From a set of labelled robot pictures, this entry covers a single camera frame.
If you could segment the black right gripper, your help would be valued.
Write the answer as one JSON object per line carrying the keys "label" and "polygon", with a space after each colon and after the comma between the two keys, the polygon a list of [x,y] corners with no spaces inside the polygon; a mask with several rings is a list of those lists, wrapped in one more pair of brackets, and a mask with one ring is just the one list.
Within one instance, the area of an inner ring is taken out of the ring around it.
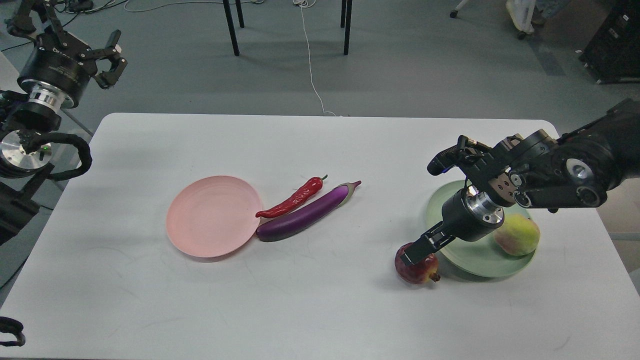
{"label": "black right gripper", "polygon": [[487,192],[468,194],[460,189],[441,207],[442,220],[412,243],[401,248],[403,265],[417,265],[455,239],[476,242],[505,223],[503,207],[494,203]]}

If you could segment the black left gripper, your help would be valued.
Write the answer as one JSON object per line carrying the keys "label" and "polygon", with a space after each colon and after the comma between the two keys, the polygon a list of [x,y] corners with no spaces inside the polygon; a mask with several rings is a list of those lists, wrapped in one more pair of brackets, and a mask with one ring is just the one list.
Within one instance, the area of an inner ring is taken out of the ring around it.
{"label": "black left gripper", "polygon": [[[64,0],[21,0],[11,16],[4,20],[7,34],[32,43],[25,66],[17,78],[18,86],[31,92],[35,85],[50,85],[64,94],[62,107],[75,109],[93,78],[101,89],[112,88],[120,79],[128,62],[118,44],[122,32],[110,34],[104,48],[87,48],[76,60],[56,51],[66,49],[66,30],[57,16],[57,5]],[[110,63],[99,70],[98,62]]]}

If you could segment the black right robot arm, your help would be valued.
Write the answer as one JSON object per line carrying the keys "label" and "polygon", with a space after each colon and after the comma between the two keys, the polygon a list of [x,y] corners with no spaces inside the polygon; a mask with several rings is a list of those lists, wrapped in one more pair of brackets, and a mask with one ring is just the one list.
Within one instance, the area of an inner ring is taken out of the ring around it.
{"label": "black right robot arm", "polygon": [[441,208],[442,219],[400,251],[416,265],[455,239],[475,242],[503,225],[505,208],[598,208],[608,191],[639,177],[639,102],[626,99],[604,116],[553,139],[540,129],[487,146],[466,136],[430,161],[433,176],[455,167],[470,182]]}

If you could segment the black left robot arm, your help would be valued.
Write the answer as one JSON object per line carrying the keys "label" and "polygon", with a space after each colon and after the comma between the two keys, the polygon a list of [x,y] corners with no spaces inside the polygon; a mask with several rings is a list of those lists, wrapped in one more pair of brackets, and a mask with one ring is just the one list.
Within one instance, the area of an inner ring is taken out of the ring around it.
{"label": "black left robot arm", "polygon": [[21,189],[1,185],[1,243],[18,235],[39,213],[34,194],[46,180],[62,182],[90,170],[89,144],[75,134],[59,132],[64,109],[74,109],[90,80],[112,88],[128,62],[114,30],[103,48],[64,28],[56,0],[22,0],[7,32],[28,39],[33,50],[19,72],[20,91],[1,91],[1,177],[27,178]]}

